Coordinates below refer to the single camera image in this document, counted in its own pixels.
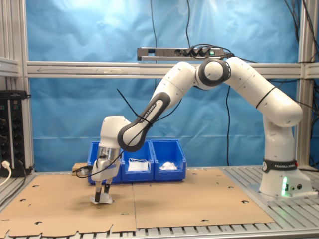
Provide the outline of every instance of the blue backdrop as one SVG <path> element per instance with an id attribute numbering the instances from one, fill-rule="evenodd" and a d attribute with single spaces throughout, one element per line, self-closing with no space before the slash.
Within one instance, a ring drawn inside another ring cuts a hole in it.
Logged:
<path id="1" fill-rule="evenodd" d="M 138 47 L 154 47 L 150 0 L 27 0 L 31 61 L 137 62 Z M 153 0 L 158 47 L 187 47 L 186 0 Z M 210 43 L 259 63 L 294 63 L 298 57 L 292 17 L 278 0 L 190 0 L 190 44 Z M 154 79 L 30 79 L 37 171 L 69 171 L 85 162 L 99 140 L 103 118 L 135 116 L 154 91 Z M 281 89 L 295 97 L 296 84 Z M 177 138 L 188 166 L 226 165 L 227 86 L 191 89 L 149 138 Z M 230 91 L 229 161 L 261 164 L 262 115 Z"/>

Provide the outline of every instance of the metal rail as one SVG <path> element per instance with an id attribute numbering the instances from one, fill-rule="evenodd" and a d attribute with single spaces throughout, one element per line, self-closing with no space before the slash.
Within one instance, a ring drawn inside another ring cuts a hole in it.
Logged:
<path id="1" fill-rule="evenodd" d="M 0 76 L 18 77 L 18 62 L 0 57 Z"/>
<path id="2" fill-rule="evenodd" d="M 162 78 L 174 64 L 28 61 L 30 78 Z M 266 79 L 297 79 L 301 64 L 251 64 Z"/>

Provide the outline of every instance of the white cable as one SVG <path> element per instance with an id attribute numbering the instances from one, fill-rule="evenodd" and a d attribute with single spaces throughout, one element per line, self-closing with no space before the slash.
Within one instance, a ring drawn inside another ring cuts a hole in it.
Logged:
<path id="1" fill-rule="evenodd" d="M 8 161 L 3 161 L 3 162 L 2 162 L 2 167 L 5 168 L 5 169 L 7 169 L 7 170 L 9 171 L 9 175 L 8 175 L 8 177 L 0 184 L 0 187 L 1 187 L 3 184 L 5 184 L 5 183 L 9 180 L 9 178 L 11 177 L 11 174 L 12 174 L 12 171 L 11 171 L 11 168 L 10 168 L 10 163 L 9 163 Z"/>

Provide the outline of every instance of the black ring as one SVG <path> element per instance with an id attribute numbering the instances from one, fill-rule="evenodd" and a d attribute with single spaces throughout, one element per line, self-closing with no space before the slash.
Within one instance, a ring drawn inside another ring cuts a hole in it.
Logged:
<path id="1" fill-rule="evenodd" d="M 269 93 L 270 93 L 273 89 L 275 89 L 275 88 L 276 88 L 276 86 L 275 86 L 274 88 L 272 88 L 267 94 L 265 94 L 263 98 L 261 98 L 261 100 L 260 100 L 260 101 L 258 102 L 258 104 L 256 105 L 256 109 L 257 109 L 258 105 L 261 103 L 261 101 L 263 101 L 263 99 L 266 98 L 266 96 L 269 95 Z"/>
<path id="2" fill-rule="evenodd" d="M 223 74 L 222 76 L 218 79 L 218 80 L 210 80 L 206 75 L 205 75 L 205 67 L 208 63 L 210 62 L 218 62 L 222 68 L 223 68 Z M 198 76 L 200 81 L 206 85 L 206 86 L 217 86 L 221 83 L 223 83 L 224 81 L 228 80 L 230 78 L 231 75 L 231 70 L 230 67 L 228 65 L 228 63 L 226 61 L 221 61 L 221 60 L 217 60 L 217 59 L 208 59 L 206 61 L 204 61 L 198 68 Z"/>

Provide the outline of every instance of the plastic bin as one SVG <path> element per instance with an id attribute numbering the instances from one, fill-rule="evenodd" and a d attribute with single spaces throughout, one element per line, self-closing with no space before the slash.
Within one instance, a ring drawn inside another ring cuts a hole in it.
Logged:
<path id="1" fill-rule="evenodd" d="M 89 156 L 88 156 L 88 166 L 93 165 L 95 160 L 97 159 L 99 143 L 100 142 L 91 142 Z M 93 181 L 91 177 L 88 177 L 88 182 L 91 184 L 95 184 L 95 181 Z M 112 180 L 112 183 L 120 183 L 120 182 L 121 182 L 121 165 L 119 167 L 118 175 L 116 175 L 116 177 L 114 177 Z"/>
<path id="2" fill-rule="evenodd" d="M 154 154 L 155 181 L 182 181 L 186 177 L 186 158 L 177 139 L 151 140 Z M 164 163 L 171 162 L 177 170 L 160 170 Z"/>
<path id="3" fill-rule="evenodd" d="M 147 171 L 128 171 L 129 158 L 146 159 L 149 162 Z M 136 152 L 124 152 L 122 158 L 122 182 L 152 182 L 154 181 L 154 158 L 151 142 L 146 140 L 143 147 Z"/>

